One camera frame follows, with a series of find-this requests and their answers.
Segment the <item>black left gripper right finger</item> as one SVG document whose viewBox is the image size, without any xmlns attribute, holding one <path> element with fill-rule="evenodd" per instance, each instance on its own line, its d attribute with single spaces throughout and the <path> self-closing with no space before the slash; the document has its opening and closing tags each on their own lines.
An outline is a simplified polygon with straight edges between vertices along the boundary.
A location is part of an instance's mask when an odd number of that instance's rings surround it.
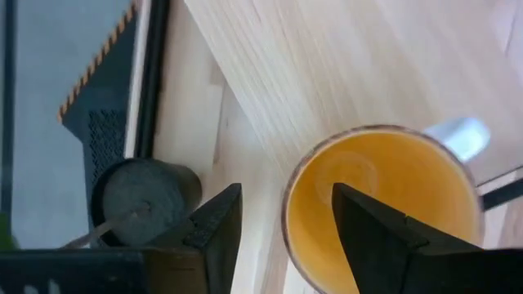
<svg viewBox="0 0 523 294">
<path fill-rule="evenodd" d="M 332 209 L 360 294 L 483 292 L 472 268 L 479 247 L 336 183 Z"/>
</svg>

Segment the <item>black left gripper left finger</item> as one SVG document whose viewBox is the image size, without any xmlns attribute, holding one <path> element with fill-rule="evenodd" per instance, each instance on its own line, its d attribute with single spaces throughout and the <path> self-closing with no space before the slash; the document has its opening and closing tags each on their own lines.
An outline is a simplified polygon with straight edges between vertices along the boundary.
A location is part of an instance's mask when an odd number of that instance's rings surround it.
<svg viewBox="0 0 523 294">
<path fill-rule="evenodd" d="M 151 294 L 230 294 L 242 230 L 234 183 L 146 245 Z"/>
</svg>

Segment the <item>orange mug with white handle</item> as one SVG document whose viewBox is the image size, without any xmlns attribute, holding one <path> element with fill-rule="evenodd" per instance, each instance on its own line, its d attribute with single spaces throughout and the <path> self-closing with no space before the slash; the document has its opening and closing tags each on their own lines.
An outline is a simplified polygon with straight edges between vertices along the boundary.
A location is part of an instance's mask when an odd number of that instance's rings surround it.
<svg viewBox="0 0 523 294">
<path fill-rule="evenodd" d="M 317 292 L 358 294 L 333 216 L 336 183 L 481 245 L 482 206 L 466 164 L 489 139 L 481 120 L 456 118 L 423 132 L 368 125 L 323 140 L 300 160 L 284 191 L 282 232 L 293 265 Z"/>
</svg>

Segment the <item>green plant in black pot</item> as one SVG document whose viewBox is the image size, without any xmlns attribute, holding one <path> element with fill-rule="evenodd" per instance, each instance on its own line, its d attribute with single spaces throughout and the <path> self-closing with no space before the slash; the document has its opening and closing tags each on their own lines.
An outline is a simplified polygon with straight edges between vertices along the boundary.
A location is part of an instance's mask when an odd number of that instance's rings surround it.
<svg viewBox="0 0 523 294">
<path fill-rule="evenodd" d="M 15 202 L 13 234 L 24 249 L 63 247 L 105 222 L 114 227 L 93 247 L 141 247 L 179 225 L 199 205 L 203 189 L 188 167 L 131 158 L 106 169 L 85 199 L 68 185 L 31 184 Z"/>
</svg>

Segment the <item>black aluminium table frame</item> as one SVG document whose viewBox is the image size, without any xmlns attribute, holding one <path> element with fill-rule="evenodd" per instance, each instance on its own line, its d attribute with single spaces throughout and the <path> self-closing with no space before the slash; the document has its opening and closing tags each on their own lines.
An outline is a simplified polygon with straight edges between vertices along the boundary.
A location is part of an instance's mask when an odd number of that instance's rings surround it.
<svg viewBox="0 0 523 294">
<path fill-rule="evenodd" d="M 171 0 L 150 0 L 134 155 L 151 158 L 162 86 L 163 58 Z"/>
</svg>

